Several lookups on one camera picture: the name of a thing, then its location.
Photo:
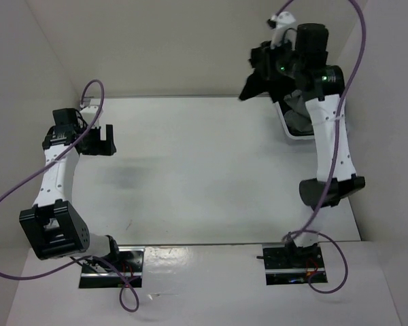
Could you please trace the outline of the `black skirt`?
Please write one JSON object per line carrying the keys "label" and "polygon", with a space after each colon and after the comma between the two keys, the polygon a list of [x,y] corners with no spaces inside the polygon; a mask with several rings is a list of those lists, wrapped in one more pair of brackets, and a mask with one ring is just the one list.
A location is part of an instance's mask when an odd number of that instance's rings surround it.
{"label": "black skirt", "polygon": [[283,76],[276,81],[265,81],[257,73],[253,72],[246,79],[245,85],[240,92],[238,99],[246,101],[263,93],[267,93],[272,101],[276,103],[283,101],[285,95],[291,94],[296,88],[293,79]]}

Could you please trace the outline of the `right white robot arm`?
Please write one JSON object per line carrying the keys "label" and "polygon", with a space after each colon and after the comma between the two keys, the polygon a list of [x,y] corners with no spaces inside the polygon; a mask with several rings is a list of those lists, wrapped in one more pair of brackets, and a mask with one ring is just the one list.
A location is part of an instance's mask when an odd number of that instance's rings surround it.
{"label": "right white robot arm", "polygon": [[303,104],[316,144],[317,173],[299,183],[303,204],[311,217],[284,238],[284,261],[306,266],[318,254],[322,216],[340,201],[365,187],[352,163],[345,125],[348,82],[336,65],[328,65],[328,29],[323,24],[269,21],[270,41],[250,52],[253,73],[239,100],[267,93],[274,103],[287,105],[295,92]]}

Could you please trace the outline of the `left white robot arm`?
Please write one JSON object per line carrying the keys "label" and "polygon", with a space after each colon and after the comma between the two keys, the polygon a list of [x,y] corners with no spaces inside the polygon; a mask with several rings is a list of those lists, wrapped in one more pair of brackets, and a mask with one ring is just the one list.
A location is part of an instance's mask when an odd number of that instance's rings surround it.
{"label": "left white robot arm", "polygon": [[20,212],[19,222],[40,260],[62,257],[97,257],[106,271],[118,269],[122,255],[109,235],[90,230],[72,205],[75,169],[81,156],[112,156],[116,152],[113,126],[105,126],[101,138],[96,106],[57,109],[54,125],[47,132],[42,148],[47,171],[39,193],[29,209]]}

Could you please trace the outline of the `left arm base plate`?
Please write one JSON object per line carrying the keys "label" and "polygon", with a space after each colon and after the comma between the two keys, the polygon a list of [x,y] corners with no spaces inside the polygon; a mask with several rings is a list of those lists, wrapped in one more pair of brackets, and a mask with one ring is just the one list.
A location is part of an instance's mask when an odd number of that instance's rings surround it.
{"label": "left arm base plate", "polygon": [[[141,288],[143,282],[144,247],[120,246],[120,261],[112,265],[125,277],[133,288]],[[82,264],[79,288],[121,288],[123,280],[105,263],[89,260]]]}

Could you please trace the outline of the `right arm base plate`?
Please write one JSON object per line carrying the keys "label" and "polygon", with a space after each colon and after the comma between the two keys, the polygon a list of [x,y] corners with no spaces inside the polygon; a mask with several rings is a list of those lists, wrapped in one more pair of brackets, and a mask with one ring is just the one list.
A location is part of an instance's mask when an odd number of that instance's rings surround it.
{"label": "right arm base plate", "polygon": [[265,269],[267,286],[327,283],[326,269],[321,248],[315,244],[310,249],[296,249],[293,244],[264,244],[256,258]]}

